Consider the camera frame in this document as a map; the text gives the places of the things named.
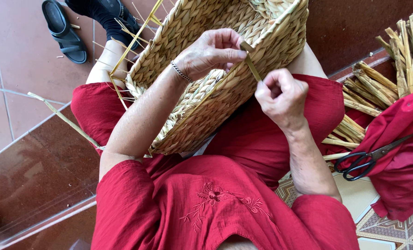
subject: woman's right hand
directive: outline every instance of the woman's right hand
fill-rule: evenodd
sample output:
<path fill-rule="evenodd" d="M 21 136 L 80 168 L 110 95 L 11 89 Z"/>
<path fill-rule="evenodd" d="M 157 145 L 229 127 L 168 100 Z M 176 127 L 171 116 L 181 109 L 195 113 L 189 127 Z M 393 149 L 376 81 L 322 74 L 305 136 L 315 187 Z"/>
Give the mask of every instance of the woman's right hand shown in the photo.
<path fill-rule="evenodd" d="M 262 111 L 287 134 L 308 126 L 304 117 L 307 92 L 306 82 L 294 79 L 287 69 L 276 69 L 258 83 L 254 95 Z"/>
<path fill-rule="evenodd" d="M 174 63 L 193 81 L 206 76 L 212 69 L 229 71 L 233 63 L 246 58 L 246 51 L 240 50 L 243 41 L 243 37 L 231 28 L 208 30 L 183 50 Z"/>

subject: woman's left hand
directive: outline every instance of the woman's left hand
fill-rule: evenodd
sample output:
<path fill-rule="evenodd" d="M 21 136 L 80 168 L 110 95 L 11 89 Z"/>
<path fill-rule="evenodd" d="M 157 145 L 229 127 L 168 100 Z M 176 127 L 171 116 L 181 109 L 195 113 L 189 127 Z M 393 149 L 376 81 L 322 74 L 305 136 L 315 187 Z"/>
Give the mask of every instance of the woman's left hand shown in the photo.
<path fill-rule="evenodd" d="M 228 72 L 233 65 L 246 58 L 246 51 L 240 50 L 244 39 L 230 28 L 208 30 L 183 50 L 174 59 L 182 73 L 196 81 L 212 70 Z"/>

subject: scissors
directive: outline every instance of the scissors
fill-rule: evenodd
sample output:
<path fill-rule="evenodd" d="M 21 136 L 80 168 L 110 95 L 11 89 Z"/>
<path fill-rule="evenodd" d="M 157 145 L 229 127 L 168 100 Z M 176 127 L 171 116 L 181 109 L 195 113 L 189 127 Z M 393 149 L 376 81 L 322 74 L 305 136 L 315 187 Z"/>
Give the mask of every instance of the scissors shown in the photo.
<path fill-rule="evenodd" d="M 413 136 L 413 134 L 410 134 L 410 135 L 408 135 L 408 136 L 405 136 L 405 137 L 403 137 L 403 138 L 401 138 L 401 139 L 399 139 L 399 140 L 397 140 L 397 141 L 395 141 L 395 142 L 392 142 L 391 144 L 389 144 L 389 145 L 387 145 L 387 146 L 383 146 L 383 147 L 381 147 L 381 148 L 379 148 L 379 149 L 377 149 L 377 150 L 374 150 L 374 151 L 372 151 L 372 152 L 370 152 L 370 153 L 358 152 L 358 153 L 352 153 L 352 154 L 348 154 L 348 155 L 346 155 L 346 156 L 344 156 L 344 157 L 341 157 L 341 158 L 339 158 L 339 159 L 336 161 L 336 163 L 335 163 L 335 165 L 334 165 L 334 170 L 335 170 L 336 172 L 338 172 L 338 173 L 343 173 L 344 179 L 346 179 L 346 180 L 348 180 L 348 181 L 354 181 L 354 180 L 357 180 L 357 179 L 359 179 L 359 178 L 362 178 L 362 177 L 364 177 L 366 174 L 368 174 L 368 173 L 372 170 L 372 168 L 376 165 L 376 161 L 377 161 L 378 159 L 380 159 L 380 158 L 382 158 L 383 156 L 387 155 L 388 152 L 390 152 L 390 151 L 391 151 L 392 149 L 394 149 L 396 146 L 398 146 L 399 144 L 403 143 L 405 140 L 409 139 L 409 138 L 412 137 L 412 136 Z M 350 164 L 350 167 L 348 167 L 347 169 L 344 169 L 344 170 L 340 170 L 340 169 L 338 168 L 338 166 L 339 166 L 339 164 L 340 164 L 341 162 L 343 162 L 344 160 L 346 160 L 346 159 L 348 159 L 348 158 L 350 158 L 350 157 L 355 157 L 355 156 L 359 156 L 359 158 L 356 159 L 352 164 Z M 364 163 L 364 164 L 358 165 L 359 162 L 361 162 L 362 160 L 364 160 L 366 157 L 371 157 L 371 160 L 368 161 L 368 162 L 366 162 L 366 163 Z M 358 170 L 358 169 L 365 168 L 365 167 L 367 167 L 367 168 L 366 168 L 360 175 L 358 175 L 358 176 L 356 176 L 356 177 L 351 177 L 351 178 L 348 178 L 348 177 L 347 177 L 347 174 L 348 174 L 348 173 L 350 173 L 350 172 L 352 172 L 352 171 L 355 171 L 355 170 Z"/>

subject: slipper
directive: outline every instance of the slipper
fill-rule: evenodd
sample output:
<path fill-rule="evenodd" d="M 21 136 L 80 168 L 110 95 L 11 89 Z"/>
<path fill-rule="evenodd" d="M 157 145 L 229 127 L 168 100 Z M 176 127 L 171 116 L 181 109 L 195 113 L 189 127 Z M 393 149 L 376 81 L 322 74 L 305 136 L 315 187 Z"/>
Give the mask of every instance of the slipper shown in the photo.
<path fill-rule="evenodd" d="M 108 9 L 108 11 L 120 17 L 122 20 L 126 21 L 130 27 L 128 27 L 127 24 L 125 26 L 129 28 L 129 30 L 133 34 L 137 34 L 137 32 L 140 30 L 140 26 L 138 26 L 137 21 L 135 18 L 132 16 L 131 12 L 129 12 L 128 8 L 120 2 L 120 0 L 98 0 L 103 6 Z M 138 47 L 138 40 L 135 42 L 135 44 L 132 46 L 131 50 L 134 50 Z"/>
<path fill-rule="evenodd" d="M 60 50 L 74 63 L 85 63 L 87 48 L 72 27 L 65 10 L 55 0 L 46 0 L 41 5 L 50 33 L 60 45 Z"/>

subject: red pants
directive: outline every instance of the red pants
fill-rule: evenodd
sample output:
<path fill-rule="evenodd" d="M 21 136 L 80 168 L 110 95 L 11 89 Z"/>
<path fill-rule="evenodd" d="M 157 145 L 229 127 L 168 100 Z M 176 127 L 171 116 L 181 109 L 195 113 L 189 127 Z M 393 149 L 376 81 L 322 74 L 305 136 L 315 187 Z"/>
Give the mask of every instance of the red pants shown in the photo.
<path fill-rule="evenodd" d="M 309 84 L 304 115 L 315 142 L 320 144 L 344 116 L 342 84 L 306 75 L 293 77 Z M 125 108 L 118 99 L 112 83 L 93 83 L 77 87 L 73 92 L 71 109 L 80 127 L 100 146 L 109 136 Z M 273 190 L 278 180 L 290 170 L 288 142 L 281 129 L 266 116 L 252 97 L 238 110 L 237 116 L 215 135 L 204 154 L 227 156 L 253 169 Z M 179 154 L 154 154 L 143 165 L 155 180 L 183 159 Z"/>

